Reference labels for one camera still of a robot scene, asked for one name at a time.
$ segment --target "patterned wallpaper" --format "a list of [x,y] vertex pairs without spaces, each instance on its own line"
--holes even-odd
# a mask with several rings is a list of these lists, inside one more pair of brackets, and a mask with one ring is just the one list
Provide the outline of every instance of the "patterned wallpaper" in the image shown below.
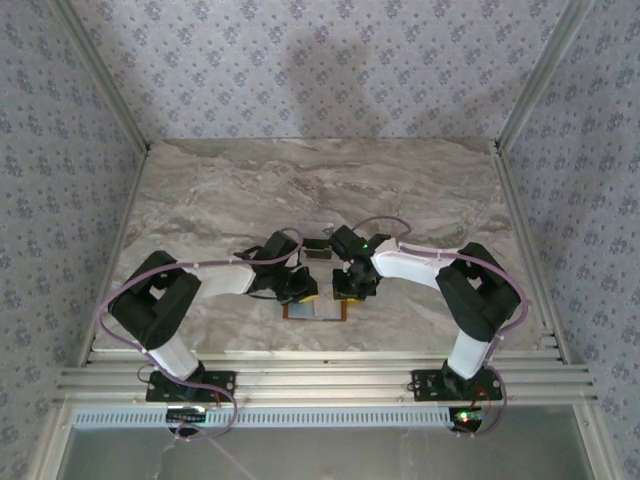
[[137,155],[46,2],[0,2],[0,478],[75,364]]
[[640,479],[640,4],[598,0],[510,158],[567,338]]
[[72,0],[148,140],[496,137],[565,0]]

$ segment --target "white vent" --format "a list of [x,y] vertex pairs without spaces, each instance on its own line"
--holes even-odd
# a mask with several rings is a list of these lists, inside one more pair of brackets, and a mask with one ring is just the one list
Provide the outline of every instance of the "white vent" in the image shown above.
[[[131,428],[166,426],[166,408],[81,409],[75,416],[78,428]],[[205,427],[221,427],[231,411],[207,413]],[[235,428],[322,427],[430,427],[451,426],[446,407],[389,408],[242,408]]]

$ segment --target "marble surface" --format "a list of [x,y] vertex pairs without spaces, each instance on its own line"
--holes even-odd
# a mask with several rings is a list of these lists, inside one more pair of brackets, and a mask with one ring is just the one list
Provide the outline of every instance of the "marble surface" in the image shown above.
[[[484,142],[447,140],[180,140],[151,149],[112,287],[154,250],[180,260],[228,258],[304,222],[353,225],[397,215],[408,241],[440,248],[483,243],[527,291],[522,261]],[[393,222],[364,227],[399,233]],[[322,277],[311,264],[312,274]],[[501,349],[535,350],[537,312]],[[107,324],[124,330],[107,316]],[[420,350],[446,352],[457,326],[442,296],[384,280],[344,323],[283,320],[276,302],[225,295],[192,304],[180,333],[200,351]],[[99,332],[96,349],[120,348]]]

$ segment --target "glass panel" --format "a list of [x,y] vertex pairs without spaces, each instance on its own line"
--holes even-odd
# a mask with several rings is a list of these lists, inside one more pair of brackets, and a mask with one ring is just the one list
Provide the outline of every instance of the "glass panel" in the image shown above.
[[[487,437],[433,429],[236,429],[218,440],[261,480],[588,480],[573,409],[511,408]],[[58,480],[252,478],[209,442],[165,429],[72,432]]]

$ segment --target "gray marble pattern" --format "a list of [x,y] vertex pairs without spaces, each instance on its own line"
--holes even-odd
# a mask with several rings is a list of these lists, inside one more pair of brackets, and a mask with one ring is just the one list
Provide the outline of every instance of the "gray marble pattern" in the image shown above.
[[[408,241],[414,244],[483,243],[527,287],[486,144],[446,140],[157,142],[112,287],[156,249],[180,260],[225,259],[282,227],[353,225],[382,214],[409,221],[414,232]],[[373,222],[364,230],[397,234],[401,226]],[[537,349],[539,325],[534,308],[501,348]],[[199,351],[446,352],[457,330],[438,292],[403,280],[383,281],[378,296],[350,307],[344,323],[283,320],[276,302],[225,295],[194,303],[180,327]],[[100,332],[94,348],[118,345]]]

